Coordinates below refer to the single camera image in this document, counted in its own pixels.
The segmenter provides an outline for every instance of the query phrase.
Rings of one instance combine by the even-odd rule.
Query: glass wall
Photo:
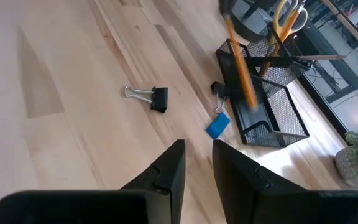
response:
[[[346,128],[358,131],[358,0],[307,1],[306,9],[309,21],[289,40],[290,51],[344,56],[317,61],[306,76]]]

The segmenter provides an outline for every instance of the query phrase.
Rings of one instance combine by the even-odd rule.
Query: plant pot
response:
[[[336,169],[351,187],[358,188],[358,159],[351,156],[351,146],[340,150],[335,156]]]

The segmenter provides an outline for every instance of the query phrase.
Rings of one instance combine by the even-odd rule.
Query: wire mesh basket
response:
[[[264,36],[264,38],[251,42],[248,46],[239,44],[240,53],[244,56],[248,69],[253,74],[258,74],[263,79],[283,86],[286,86],[303,74],[305,67],[292,63],[291,55],[278,38],[272,26],[267,26],[259,35]],[[232,54],[229,45],[230,40],[227,39],[218,50]],[[269,61],[274,63],[270,63],[269,68],[263,75],[259,74],[260,69]]]
[[[222,49],[221,46],[216,51],[216,56],[225,84],[232,90],[230,101],[242,142],[284,148],[309,137],[288,89],[274,81],[255,76],[257,71],[251,69],[251,74],[254,74],[252,83],[257,94],[259,110],[255,113],[248,109],[232,50],[229,49],[229,45],[223,47],[227,47],[227,50]],[[247,54],[246,50],[242,47],[242,54]]]

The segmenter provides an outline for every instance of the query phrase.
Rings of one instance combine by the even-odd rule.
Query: blue tag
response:
[[[220,113],[214,119],[214,121],[208,126],[208,128],[206,129],[206,132],[213,139],[217,139],[222,134],[222,132],[224,131],[224,129],[226,128],[226,126],[229,123],[230,123],[229,118],[227,118],[227,116],[224,115],[224,113]]]

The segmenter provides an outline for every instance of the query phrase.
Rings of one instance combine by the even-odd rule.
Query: wooden table surface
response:
[[[182,223],[223,223],[204,130],[227,37],[218,0],[0,0],[0,198],[119,189],[186,139]],[[168,110],[123,97],[126,85],[168,87]],[[333,156],[344,142],[297,82],[288,87],[310,138],[244,146],[228,103],[221,139],[308,189],[343,187]]]

